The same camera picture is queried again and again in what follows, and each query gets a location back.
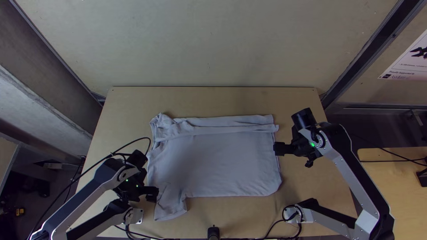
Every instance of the logo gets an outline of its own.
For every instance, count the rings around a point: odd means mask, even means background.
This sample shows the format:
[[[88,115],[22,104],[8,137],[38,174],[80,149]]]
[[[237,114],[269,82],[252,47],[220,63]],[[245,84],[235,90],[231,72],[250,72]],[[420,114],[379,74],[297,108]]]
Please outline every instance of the logo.
[[[414,54],[412,56],[424,56],[423,58],[426,59],[427,58],[427,47],[426,48],[422,48],[422,47],[418,47],[410,52],[419,52],[417,54]]]

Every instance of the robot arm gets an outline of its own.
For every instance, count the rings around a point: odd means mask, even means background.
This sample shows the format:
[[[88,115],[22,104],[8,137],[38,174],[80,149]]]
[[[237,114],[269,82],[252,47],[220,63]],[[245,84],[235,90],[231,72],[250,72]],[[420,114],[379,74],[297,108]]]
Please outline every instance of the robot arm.
[[[351,140],[343,126],[320,123],[309,108],[292,116],[293,139],[291,144],[276,142],[276,155],[294,154],[308,158],[306,167],[313,166],[316,158],[325,156],[334,162],[345,181],[361,204],[362,212],[358,218],[346,216],[324,208],[314,198],[285,209],[284,219],[293,213],[302,214],[302,218],[289,220],[291,223],[317,222],[335,232],[355,240],[394,239],[394,218],[390,208],[368,176],[363,166],[351,150]]]
[[[93,179],[68,200],[31,235],[31,240],[91,240],[112,225],[140,224],[143,210],[133,208],[129,201],[139,202],[139,196],[146,195],[150,202],[156,202],[158,188],[144,186],[147,171],[142,168],[146,156],[136,150],[127,161],[109,158],[96,170]],[[100,214],[76,228],[67,229],[105,191],[113,190],[119,199],[111,201]]]

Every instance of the power cord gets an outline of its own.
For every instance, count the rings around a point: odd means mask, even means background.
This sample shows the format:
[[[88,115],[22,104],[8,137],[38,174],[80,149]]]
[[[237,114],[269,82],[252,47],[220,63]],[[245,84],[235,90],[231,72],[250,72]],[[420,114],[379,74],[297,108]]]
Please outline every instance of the power cord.
[[[297,209],[299,210],[299,213],[301,214],[301,215],[300,215],[300,218],[299,218],[299,223],[298,223],[298,232],[297,232],[297,234],[295,234],[295,236],[292,236],[292,237],[268,237],[268,235],[270,234],[271,230],[273,229],[273,227],[274,227],[276,224],[278,224],[278,223],[280,223],[280,222],[287,222],[287,221],[289,221],[289,220],[294,219],[294,218],[298,215],[298,212],[295,212],[295,213],[294,213],[294,214],[292,214],[288,219],[285,219],[285,217],[284,217],[284,216],[283,216],[283,214],[282,214],[282,219],[281,219],[281,220],[277,220],[277,221],[275,221],[275,223],[273,223],[273,225],[271,225],[271,227],[268,229],[268,231],[267,231],[266,235],[265,235],[263,238],[258,239],[258,240],[268,240],[268,239],[279,239],[279,240],[290,240],[290,239],[295,239],[295,240],[298,240],[299,235],[301,234],[301,231],[302,231],[302,224],[301,224],[301,222],[302,222],[302,219],[303,219],[303,215],[302,215],[302,211],[301,211],[301,209],[300,209],[298,206],[296,206],[296,205],[289,205],[289,206],[286,206],[286,207],[283,209],[283,211],[282,211],[282,212],[284,212],[286,208],[290,208],[290,207],[297,208]]]
[[[388,150],[386,150],[386,149],[384,149],[384,148],[382,148],[382,147],[378,146],[377,144],[375,144],[375,143],[373,143],[373,142],[371,142],[371,141],[369,141],[369,140],[367,140],[367,139],[365,139],[365,138],[363,138],[363,137],[360,137],[360,136],[358,136],[358,135],[356,135],[356,134],[351,133],[350,135],[351,135],[351,136],[355,136],[355,137],[359,138],[360,140],[363,140],[363,141],[365,141],[365,142],[367,142],[367,143],[371,144],[372,146],[374,146],[374,147],[376,147],[376,148],[379,148],[379,149],[381,149],[381,150],[383,150],[383,151],[385,151],[385,152],[387,152],[387,153],[390,153],[390,154],[392,154],[392,155],[394,155],[394,156],[397,156],[397,157],[400,157],[400,158],[402,158],[402,159],[405,159],[405,160],[384,160],[384,161],[360,161],[360,162],[362,162],[362,163],[380,163],[380,162],[412,162],[412,163],[415,163],[415,164],[418,164],[418,165],[421,165],[421,166],[427,167],[427,165],[426,165],[426,164],[422,164],[422,163],[418,163],[418,162],[416,162],[416,161],[419,161],[419,160],[424,160],[425,158],[409,159],[409,158],[403,157],[403,156],[401,156],[401,155],[399,155],[399,154],[397,154],[397,153],[390,152],[390,151],[388,151]]]
[[[164,238],[164,239],[162,239],[162,238],[157,238],[157,237],[152,237],[152,236],[147,236],[147,235],[144,235],[144,234],[140,234],[140,233],[137,233],[137,232],[132,232],[132,231],[130,231],[129,230],[129,224],[128,225],[126,225],[125,226],[125,228],[121,228],[121,227],[119,227],[119,226],[117,226],[117,225],[114,225],[116,228],[118,228],[118,229],[120,229],[120,230],[122,230],[122,231],[124,231],[124,232],[126,232],[126,235],[128,236],[128,238],[129,239],[132,239],[132,240],[134,240],[132,237],[131,237],[131,235],[130,234],[133,234],[133,235],[137,235],[137,236],[142,236],[142,237],[144,237],[144,238],[151,238],[151,239],[155,239],[155,240],[173,240],[172,238]]]
[[[77,170],[76,170],[76,172],[74,173],[74,176],[73,176],[73,178],[71,179],[71,181],[74,181],[74,178],[77,176],[77,173],[79,172],[80,167],[81,167],[81,165],[83,164],[83,162],[85,161],[85,159],[86,159],[86,156],[80,156],[80,163],[79,163],[79,166],[77,167]],[[64,203],[63,203],[63,204],[65,204],[65,203],[67,202],[68,196],[70,195],[70,191],[71,191],[71,186],[68,188],[68,193],[67,193],[67,196],[65,196],[65,199],[64,199]]]
[[[116,151],[113,151],[112,153],[108,154],[107,156],[105,156],[104,158],[102,158],[101,160],[99,160],[98,162],[96,162],[94,165],[92,165],[91,167],[89,167],[86,171],[84,171],[80,176],[78,176],[76,179],[74,179],[73,181],[71,181],[70,184],[68,184],[68,186],[66,186],[59,194],[58,196],[56,196],[56,198],[53,200],[53,202],[49,205],[49,207],[43,212],[43,214],[41,215],[41,217],[37,220],[37,223],[34,225],[34,227],[32,228],[30,235],[28,236],[27,240],[29,240],[31,238],[31,235],[33,234],[34,230],[37,228],[37,226],[39,225],[40,221],[43,219],[43,217],[48,213],[49,209],[55,204],[55,202],[59,199],[59,197],[69,188],[71,187],[71,185],[73,185],[75,182],[77,182],[81,177],[83,177],[87,172],[89,172],[90,170],[92,170],[94,167],[96,167],[98,164],[100,164],[101,162],[103,162],[104,160],[116,156],[117,152],[124,149],[125,147],[129,146],[132,143],[135,143],[137,141],[143,140],[143,139],[148,139],[149,140],[149,145],[147,148],[147,151],[145,152],[147,154],[150,145],[151,145],[151,139],[149,137],[141,137],[138,139],[133,140],[132,142],[129,142],[126,145],[123,145],[122,147],[120,147],[119,149],[117,149]]]

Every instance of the gray t-shirt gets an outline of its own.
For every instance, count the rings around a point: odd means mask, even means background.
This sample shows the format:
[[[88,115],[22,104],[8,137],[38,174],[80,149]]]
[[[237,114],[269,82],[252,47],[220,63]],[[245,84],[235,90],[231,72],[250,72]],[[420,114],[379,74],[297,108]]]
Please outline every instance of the gray t-shirt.
[[[151,122],[148,184],[159,188],[155,220],[187,212],[187,197],[267,196],[282,179],[272,115],[174,118]]]

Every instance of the wooden table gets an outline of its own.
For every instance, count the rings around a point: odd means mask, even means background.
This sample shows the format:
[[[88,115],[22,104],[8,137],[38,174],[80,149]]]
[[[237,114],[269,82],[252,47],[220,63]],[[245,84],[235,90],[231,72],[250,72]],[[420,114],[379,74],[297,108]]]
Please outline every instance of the wooden table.
[[[110,89],[97,129],[89,149],[84,170],[111,151],[142,136],[150,136],[150,120],[163,112],[171,117],[213,117],[232,115],[273,114],[279,131],[277,141],[292,139],[291,115],[310,107],[317,121],[325,121],[325,113],[314,88],[221,88],[221,87],[114,87]],[[121,152],[144,151],[147,143],[137,142]],[[314,167],[306,168],[305,158],[287,155],[280,157],[283,183],[267,197],[211,197],[187,199],[188,212],[178,218],[155,222],[154,204],[141,200],[136,206],[144,208],[141,225],[133,224],[131,231],[163,238],[206,238],[213,224],[223,238],[259,238],[289,205],[317,198],[327,208],[355,217],[350,190],[335,165],[320,158]],[[93,177],[89,172],[79,182],[82,188]],[[76,224],[101,212],[116,195],[107,191],[88,209]],[[271,236],[293,236],[297,228],[280,223]],[[304,224],[301,236],[333,235],[319,224]],[[125,237],[111,227],[101,236]]]
[[[387,150],[409,159],[427,156],[427,147]],[[402,160],[379,148],[359,149],[358,155],[363,161]],[[390,205],[390,212],[395,217],[395,238],[425,239],[427,188],[421,187],[415,173],[426,167],[411,162],[363,163],[363,166]]]

